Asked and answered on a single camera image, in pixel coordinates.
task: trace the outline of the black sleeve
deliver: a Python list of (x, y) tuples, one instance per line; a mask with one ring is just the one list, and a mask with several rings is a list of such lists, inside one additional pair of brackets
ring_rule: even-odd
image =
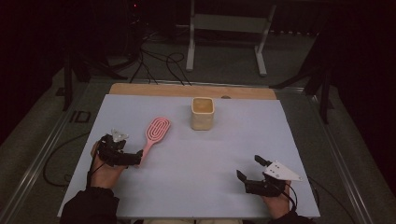
[(300, 217), (296, 212), (290, 211), (283, 217), (269, 221), (268, 224), (315, 224), (315, 222), (308, 217)]
[(87, 188), (64, 205), (61, 224), (117, 224), (119, 200), (111, 189)]

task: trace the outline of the person's arm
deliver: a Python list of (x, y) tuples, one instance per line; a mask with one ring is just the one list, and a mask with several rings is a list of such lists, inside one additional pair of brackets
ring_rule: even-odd
[(93, 146), (91, 152), (94, 157), (91, 185), (64, 205), (61, 224), (117, 223), (119, 199), (114, 197), (112, 189), (126, 166), (107, 165), (96, 155), (96, 147), (97, 144)]
[[(286, 181), (285, 193), (290, 194), (290, 181)], [(313, 224), (312, 219), (298, 216), (295, 211), (290, 211), (290, 200), (284, 194), (278, 197), (264, 197), (262, 200), (267, 205), (272, 220), (268, 224)]]

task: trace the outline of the cup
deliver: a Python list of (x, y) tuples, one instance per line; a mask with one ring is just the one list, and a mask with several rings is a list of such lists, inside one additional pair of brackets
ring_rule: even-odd
[(212, 98), (194, 97), (191, 102), (191, 127), (196, 131), (210, 130), (213, 126), (215, 104)]

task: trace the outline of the dark background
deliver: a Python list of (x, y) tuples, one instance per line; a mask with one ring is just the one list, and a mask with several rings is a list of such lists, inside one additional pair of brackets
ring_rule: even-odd
[[(125, 5), (121, 1), (94, 2), (95, 5), (89, 1), (64, 0), (0, 3), (0, 144), (50, 87), (52, 76), (64, 66), (65, 43), (72, 43), (73, 48), (100, 61), (105, 60), (107, 54), (125, 53), (124, 48), (115, 43), (124, 38), (120, 34), (130, 32), (128, 27), (136, 18), (173, 38), (176, 38), (176, 24), (189, 24), (190, 1), (187, 0), (128, 0), (128, 7), (134, 3), (139, 5), (138, 9), (129, 8), (133, 12), (129, 17), (123, 16)], [(251, 16), (258, 12), (250, 9), (249, 4), (262, 1), (197, 2), (196, 9), (205, 13)], [(334, 17), (337, 25), (326, 24), (327, 31), (323, 32), (326, 35), (318, 37), (307, 57), (311, 64), (318, 63), (314, 59), (332, 46), (334, 37), (342, 37), (338, 43), (342, 47), (334, 60), (332, 84), (338, 88), (348, 113), (393, 192), (396, 189), (393, 178), (396, 171), (395, 12), (396, 3), (391, 0), (354, 3)], [(273, 29), (281, 24), (281, 15), (276, 15)], [(305, 28), (294, 24), (290, 29)], [(133, 52), (134, 43), (138, 41), (139, 35), (130, 39), (126, 53)]]

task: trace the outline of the human hand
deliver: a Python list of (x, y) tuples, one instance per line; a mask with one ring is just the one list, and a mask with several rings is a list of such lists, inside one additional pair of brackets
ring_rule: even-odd
[(113, 189), (116, 186), (122, 171), (127, 166), (111, 167), (107, 165), (104, 161), (102, 161), (99, 158), (99, 155), (96, 154), (97, 147), (98, 147), (98, 143), (96, 142), (91, 150), (91, 156), (95, 157), (92, 166), (92, 172), (93, 171), (95, 172), (91, 176), (91, 187)]
[[(290, 194), (290, 183), (291, 181), (286, 181), (285, 193), (288, 195)], [(277, 197), (261, 197), (265, 204), (267, 204), (268, 211), (273, 219), (283, 217), (290, 211), (290, 199), (284, 194), (280, 194)]]

